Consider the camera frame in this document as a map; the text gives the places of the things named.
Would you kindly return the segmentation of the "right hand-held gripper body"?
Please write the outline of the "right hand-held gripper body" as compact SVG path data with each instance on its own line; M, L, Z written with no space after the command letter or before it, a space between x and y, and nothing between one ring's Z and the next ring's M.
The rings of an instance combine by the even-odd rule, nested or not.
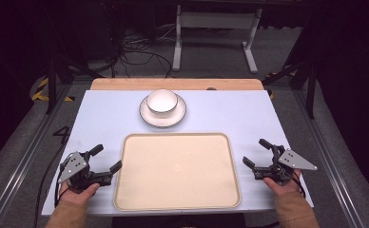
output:
M294 177L296 169L317 170L318 167L312 162L303 158L290 148L284 148L282 145L272 144L270 150L273 154L272 164L268 167L257 167L252 170L256 180L270 178L275 182L287 183L290 180L298 182Z

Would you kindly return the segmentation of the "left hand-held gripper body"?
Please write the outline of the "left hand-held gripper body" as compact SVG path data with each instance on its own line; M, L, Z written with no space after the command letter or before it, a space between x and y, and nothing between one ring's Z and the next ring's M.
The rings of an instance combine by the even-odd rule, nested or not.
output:
M95 173L90 170L89 159L96 152L73 152L60 164L58 183L66 181L69 187L76 190L85 190L93 183L100 186L111 185L112 173Z

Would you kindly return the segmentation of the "beige tray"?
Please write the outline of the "beige tray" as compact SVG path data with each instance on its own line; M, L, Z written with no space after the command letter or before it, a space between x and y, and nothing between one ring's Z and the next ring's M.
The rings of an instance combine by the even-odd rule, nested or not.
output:
M131 134L114 196L121 211L237 206L240 187L223 133Z

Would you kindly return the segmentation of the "white plate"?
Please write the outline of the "white plate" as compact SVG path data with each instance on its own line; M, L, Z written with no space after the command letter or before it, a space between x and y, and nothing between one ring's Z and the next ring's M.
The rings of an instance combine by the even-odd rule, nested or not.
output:
M170 112L166 117L158 117L156 113L152 112L151 109L146 104L146 99L143 99L139 112L141 118L148 124L156 127L170 127L174 124L179 123L186 113L186 104L181 96L177 96L178 103L176 107Z

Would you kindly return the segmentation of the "white bowl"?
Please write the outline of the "white bowl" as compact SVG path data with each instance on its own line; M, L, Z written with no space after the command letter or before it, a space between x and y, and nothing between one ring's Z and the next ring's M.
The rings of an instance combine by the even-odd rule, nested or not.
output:
M156 113L168 113L176 107L177 103L177 95L168 89L154 90L146 98L147 107Z

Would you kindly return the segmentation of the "person's right hand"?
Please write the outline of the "person's right hand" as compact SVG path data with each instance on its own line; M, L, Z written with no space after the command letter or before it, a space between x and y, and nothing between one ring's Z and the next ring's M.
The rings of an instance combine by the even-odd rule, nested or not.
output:
M270 178L264 178L262 181L274 192L276 196L293 192L299 193L301 191L301 188L293 180L290 180L288 183L277 183Z

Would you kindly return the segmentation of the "person's left hand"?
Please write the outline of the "person's left hand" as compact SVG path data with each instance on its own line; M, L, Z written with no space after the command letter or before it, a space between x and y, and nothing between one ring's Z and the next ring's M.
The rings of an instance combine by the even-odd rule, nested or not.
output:
M63 182L60 188L59 200L78 205L86 205L88 200L95 195L99 187L99 183L93 183L86 190L76 193L69 188L66 182Z

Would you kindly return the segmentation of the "black tripod stand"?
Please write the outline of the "black tripod stand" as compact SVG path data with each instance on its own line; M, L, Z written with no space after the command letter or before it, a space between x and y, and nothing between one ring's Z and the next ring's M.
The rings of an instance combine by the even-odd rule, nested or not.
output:
M268 74L262 81L262 84L268 86L295 72L295 76L290 81L289 86L294 90L301 90L305 82L308 82L305 109L309 117L313 119L313 104L317 79L314 64L317 59L318 49L315 47L315 36L303 30L292 47L282 70L275 74Z
M69 66L73 66L81 70L86 75L89 75L94 79L102 78L102 75L69 59L66 55L62 54L54 44L49 44L47 66L47 76L49 79L48 114L52 112L59 101L57 98L56 77L59 77L62 84L67 85L70 85L74 80Z

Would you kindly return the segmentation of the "wooden board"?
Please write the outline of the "wooden board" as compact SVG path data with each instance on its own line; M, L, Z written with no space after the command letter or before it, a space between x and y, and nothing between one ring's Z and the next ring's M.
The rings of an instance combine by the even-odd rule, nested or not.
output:
M263 90L258 79L99 78L91 90Z

